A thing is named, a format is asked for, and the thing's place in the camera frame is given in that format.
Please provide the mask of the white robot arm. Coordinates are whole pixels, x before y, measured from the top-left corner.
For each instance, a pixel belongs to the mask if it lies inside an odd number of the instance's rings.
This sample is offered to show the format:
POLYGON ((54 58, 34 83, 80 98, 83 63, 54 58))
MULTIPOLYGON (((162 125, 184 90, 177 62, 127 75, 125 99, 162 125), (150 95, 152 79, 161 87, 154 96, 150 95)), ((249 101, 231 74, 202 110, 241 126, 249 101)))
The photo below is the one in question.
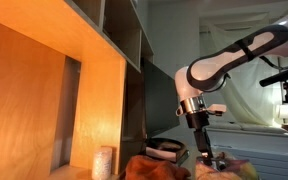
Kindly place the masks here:
POLYGON ((288 15, 214 54, 194 60, 176 72, 175 86, 180 101, 176 114, 184 115, 188 126, 194 130, 197 148, 201 153, 198 159, 204 164, 213 164, 210 140, 205 130, 209 124, 208 117, 225 112, 226 107, 207 107, 202 94, 222 88, 227 72, 231 69, 266 55, 288 57, 288 15))

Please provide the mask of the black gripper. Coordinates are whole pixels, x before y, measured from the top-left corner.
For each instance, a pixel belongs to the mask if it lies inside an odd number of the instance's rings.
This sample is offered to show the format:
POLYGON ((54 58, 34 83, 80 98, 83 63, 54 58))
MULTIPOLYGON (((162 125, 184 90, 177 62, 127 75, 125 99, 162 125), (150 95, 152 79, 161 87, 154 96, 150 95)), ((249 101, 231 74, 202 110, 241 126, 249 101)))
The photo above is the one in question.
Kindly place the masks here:
POLYGON ((209 125, 208 115, 205 112, 195 112, 185 115, 188 127, 194 130, 194 137, 198 150, 202 153, 202 161, 205 165, 212 165, 210 140, 205 130, 209 125))

